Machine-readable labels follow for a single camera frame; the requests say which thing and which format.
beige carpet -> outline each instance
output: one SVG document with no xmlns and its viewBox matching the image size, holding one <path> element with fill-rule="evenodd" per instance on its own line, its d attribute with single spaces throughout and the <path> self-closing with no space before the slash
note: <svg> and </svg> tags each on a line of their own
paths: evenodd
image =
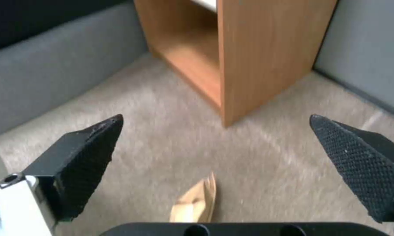
<svg viewBox="0 0 394 236">
<path fill-rule="evenodd" d="M 215 172 L 215 222 L 351 221 L 377 224 L 343 183 L 311 131 L 312 113 L 383 133 L 394 118 L 321 76 L 296 85 L 225 130 L 206 102 L 145 55 L 65 105 L 0 136 L 9 171 L 23 170 L 62 134 L 121 113 L 125 123 L 104 178 L 81 216 L 58 235 L 167 221 L 177 197 Z"/>
</svg>

white shelf edge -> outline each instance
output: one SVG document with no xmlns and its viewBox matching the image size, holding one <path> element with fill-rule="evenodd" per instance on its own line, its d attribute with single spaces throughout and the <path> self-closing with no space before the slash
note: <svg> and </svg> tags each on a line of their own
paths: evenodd
<svg viewBox="0 0 394 236">
<path fill-rule="evenodd" d="M 200 4 L 201 6 L 213 12 L 217 12 L 217 0 L 191 0 L 191 1 Z"/>
</svg>

screw hole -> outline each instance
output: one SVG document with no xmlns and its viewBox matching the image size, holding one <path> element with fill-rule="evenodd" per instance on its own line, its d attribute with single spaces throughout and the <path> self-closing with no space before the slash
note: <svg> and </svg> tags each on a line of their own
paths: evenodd
<svg viewBox="0 0 394 236">
<path fill-rule="evenodd" d="M 10 183 L 10 182 L 14 181 L 14 180 L 17 179 L 17 178 L 18 178 L 18 176 L 17 176 L 17 175 L 14 175 L 14 174 L 8 175 L 8 176 L 4 179 L 4 182 L 5 182 L 5 183 Z"/>
<path fill-rule="evenodd" d="M 286 225 L 281 228 L 280 236 L 306 236 L 306 234 L 297 226 Z"/>
<path fill-rule="evenodd" d="M 185 230 L 184 236 L 209 236 L 209 230 L 202 225 L 192 225 Z"/>
</svg>

wooden cabinet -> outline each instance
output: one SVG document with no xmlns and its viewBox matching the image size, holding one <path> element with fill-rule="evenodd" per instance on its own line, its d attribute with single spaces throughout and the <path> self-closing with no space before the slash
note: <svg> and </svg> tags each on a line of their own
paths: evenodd
<svg viewBox="0 0 394 236">
<path fill-rule="evenodd" d="M 151 52 L 227 127 L 311 71 L 336 0 L 207 3 L 135 0 Z"/>
</svg>

brown paper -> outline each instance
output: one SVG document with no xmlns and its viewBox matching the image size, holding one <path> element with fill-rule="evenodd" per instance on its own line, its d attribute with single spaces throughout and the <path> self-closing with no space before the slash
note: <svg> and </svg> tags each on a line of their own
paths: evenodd
<svg viewBox="0 0 394 236">
<path fill-rule="evenodd" d="M 169 222 L 207 223 L 212 220 L 216 200 L 215 175 L 202 179 L 172 206 Z"/>
</svg>

